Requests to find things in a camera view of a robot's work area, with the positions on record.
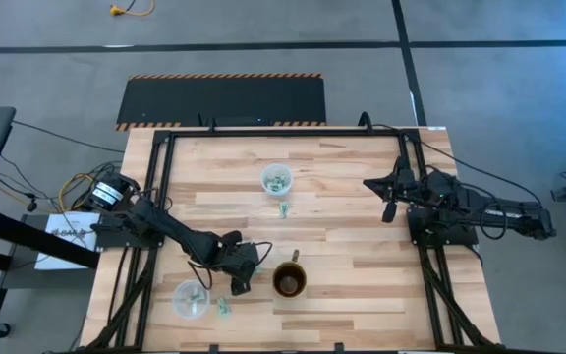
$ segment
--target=gray floor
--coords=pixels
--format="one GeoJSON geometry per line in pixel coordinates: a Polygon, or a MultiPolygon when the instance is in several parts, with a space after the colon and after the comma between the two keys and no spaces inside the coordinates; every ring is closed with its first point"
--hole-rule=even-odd
{"type": "MultiPolygon", "coordinates": [[[[0,46],[177,44],[241,41],[396,40],[389,1],[158,0],[147,18],[111,18],[114,0],[0,0],[0,46]]],[[[566,39],[566,1],[402,1],[411,40],[566,39]]],[[[139,0],[138,10],[148,6],[139,0]]],[[[566,170],[566,48],[413,50],[429,125],[447,126],[457,156],[524,184],[550,208],[559,236],[481,238],[485,276],[502,340],[566,352],[566,203],[548,191],[566,170]]],[[[0,55],[0,105],[17,119],[123,148],[113,131],[133,74],[321,72],[330,124],[413,125],[398,49],[145,54],[0,55]]],[[[15,127],[4,154],[47,193],[72,174],[120,155],[15,127]]],[[[0,170],[12,173],[5,163],[0,170]]],[[[500,197],[528,198],[459,167],[461,178],[500,197]]],[[[0,194],[0,211],[24,207],[0,194]]],[[[6,245],[0,242],[0,250],[6,245]]],[[[91,284],[9,293],[1,320],[16,326],[0,353],[65,350],[91,284]]]]}

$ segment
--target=wooden tabletop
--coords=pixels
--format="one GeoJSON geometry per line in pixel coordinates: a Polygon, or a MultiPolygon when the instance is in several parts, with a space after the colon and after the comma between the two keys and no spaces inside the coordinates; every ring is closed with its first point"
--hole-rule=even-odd
{"type": "MultiPolygon", "coordinates": [[[[133,130],[124,157],[122,173],[141,184],[152,135],[152,129],[133,130]]],[[[421,128],[421,137],[451,152],[446,131],[421,128]]],[[[271,241],[274,247],[250,293],[232,297],[230,277],[215,273],[208,312],[188,321],[175,314],[172,293],[195,277],[180,246],[166,242],[156,265],[143,349],[208,350],[216,343],[220,350],[332,350],[335,342],[349,350],[433,349],[406,206],[399,205],[394,222],[382,223],[384,204],[362,184],[387,175],[398,153],[397,140],[390,137],[179,138],[168,189],[170,213],[194,229],[218,234],[237,229],[245,240],[271,241]],[[259,182],[263,168],[274,162],[294,173],[286,219],[279,217],[279,201],[259,182]],[[298,298],[283,299],[274,292],[271,276],[295,249],[308,285],[298,298]],[[217,314],[220,297],[231,306],[229,317],[217,314]]],[[[157,181],[163,155],[162,149],[157,181]]],[[[427,164],[456,172],[451,159],[431,149],[424,149],[424,157],[427,164]]],[[[498,341],[480,261],[464,247],[445,250],[458,303],[485,336],[498,341]]],[[[101,256],[82,344],[106,324],[121,252],[101,256]]],[[[438,303],[445,341],[451,342],[446,311],[438,303]]],[[[133,342],[135,319],[131,316],[127,343],[133,342]]]]}

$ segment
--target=mug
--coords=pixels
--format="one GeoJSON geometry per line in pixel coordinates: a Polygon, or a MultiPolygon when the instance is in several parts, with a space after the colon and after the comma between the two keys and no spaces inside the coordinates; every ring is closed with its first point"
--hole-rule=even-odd
{"type": "Polygon", "coordinates": [[[292,260],[278,266],[272,276],[274,290],[285,298],[299,296],[307,285],[307,275],[298,260],[299,250],[294,250],[292,260]]]}

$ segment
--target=plastic cup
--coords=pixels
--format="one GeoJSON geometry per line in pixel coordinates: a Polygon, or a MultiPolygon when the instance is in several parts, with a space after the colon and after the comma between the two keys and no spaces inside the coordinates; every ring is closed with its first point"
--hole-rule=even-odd
{"type": "Polygon", "coordinates": [[[290,192],[290,189],[292,189],[293,183],[294,176],[292,175],[292,170],[286,165],[273,163],[265,167],[263,172],[261,172],[261,187],[263,187],[265,192],[267,192],[270,196],[285,196],[288,192],[290,192]],[[268,182],[276,180],[284,182],[283,188],[280,190],[272,190],[272,186],[268,187],[268,182]]]}
{"type": "Polygon", "coordinates": [[[206,313],[210,304],[208,290],[196,280],[186,280],[174,290],[174,311],[185,320],[194,320],[206,313]]]}

